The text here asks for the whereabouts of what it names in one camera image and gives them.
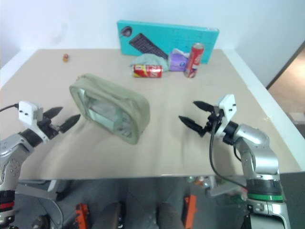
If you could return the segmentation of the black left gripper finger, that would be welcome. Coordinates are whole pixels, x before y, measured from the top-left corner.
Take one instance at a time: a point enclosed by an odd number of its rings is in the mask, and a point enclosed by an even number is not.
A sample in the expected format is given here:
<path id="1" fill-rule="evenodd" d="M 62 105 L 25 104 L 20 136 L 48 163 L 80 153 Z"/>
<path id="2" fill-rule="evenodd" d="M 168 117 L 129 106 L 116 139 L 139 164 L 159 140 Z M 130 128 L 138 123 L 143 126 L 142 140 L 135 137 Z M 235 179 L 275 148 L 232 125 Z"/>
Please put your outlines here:
<path id="1" fill-rule="evenodd" d="M 52 119 L 56 117 L 62 109 L 63 107 L 53 107 L 44 112 L 44 118 Z"/>
<path id="2" fill-rule="evenodd" d="M 58 133 L 66 133 L 68 130 L 70 130 L 74 125 L 77 124 L 79 121 L 81 115 L 76 114 L 71 117 L 69 117 L 63 124 L 58 126 L 57 132 Z"/>

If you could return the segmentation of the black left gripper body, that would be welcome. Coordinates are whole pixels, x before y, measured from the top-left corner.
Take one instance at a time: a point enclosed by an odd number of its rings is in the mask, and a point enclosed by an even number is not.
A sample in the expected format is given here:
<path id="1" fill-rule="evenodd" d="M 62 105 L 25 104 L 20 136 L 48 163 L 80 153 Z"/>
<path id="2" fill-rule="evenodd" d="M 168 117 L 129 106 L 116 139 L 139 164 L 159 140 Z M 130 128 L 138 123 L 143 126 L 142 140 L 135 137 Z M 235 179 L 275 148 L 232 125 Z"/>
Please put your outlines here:
<path id="1" fill-rule="evenodd" d="M 49 138 L 53 139 L 59 134 L 59 128 L 52 124 L 52 118 L 57 116 L 56 114 L 43 114 L 42 120 L 39 121 L 39 129 Z"/>

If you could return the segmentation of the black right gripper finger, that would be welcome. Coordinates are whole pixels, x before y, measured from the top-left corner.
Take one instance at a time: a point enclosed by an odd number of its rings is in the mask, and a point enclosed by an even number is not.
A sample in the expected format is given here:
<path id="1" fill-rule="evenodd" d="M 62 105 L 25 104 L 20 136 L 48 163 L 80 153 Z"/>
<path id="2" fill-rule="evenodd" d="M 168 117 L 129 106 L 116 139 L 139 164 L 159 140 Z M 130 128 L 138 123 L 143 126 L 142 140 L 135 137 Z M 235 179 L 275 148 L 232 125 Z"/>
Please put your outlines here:
<path id="1" fill-rule="evenodd" d="M 208 104 L 206 102 L 203 102 L 203 101 L 194 101 L 193 104 L 196 105 L 201 110 L 204 110 L 206 112 L 214 112 L 214 106 L 211 105 L 211 104 Z"/>
<path id="2" fill-rule="evenodd" d="M 190 129 L 195 131 L 198 134 L 204 134 L 204 129 L 198 125 L 194 120 L 185 117 L 185 116 L 179 116 L 179 119 Z"/>

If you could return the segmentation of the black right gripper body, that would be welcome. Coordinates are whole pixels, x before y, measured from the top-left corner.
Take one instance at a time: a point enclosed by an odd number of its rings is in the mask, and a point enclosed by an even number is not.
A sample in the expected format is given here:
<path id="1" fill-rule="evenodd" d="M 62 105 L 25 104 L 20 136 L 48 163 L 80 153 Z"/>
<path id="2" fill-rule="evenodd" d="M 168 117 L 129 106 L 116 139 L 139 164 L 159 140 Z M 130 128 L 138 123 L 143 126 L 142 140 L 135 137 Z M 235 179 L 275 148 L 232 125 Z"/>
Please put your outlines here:
<path id="1" fill-rule="evenodd" d="M 208 121 L 207 121 L 205 127 L 202 129 L 199 136 L 203 137 L 206 133 L 215 135 L 218 128 L 222 124 L 223 117 L 224 117 L 223 109 L 220 109 L 217 113 L 211 112 L 211 114 L 208 116 Z"/>

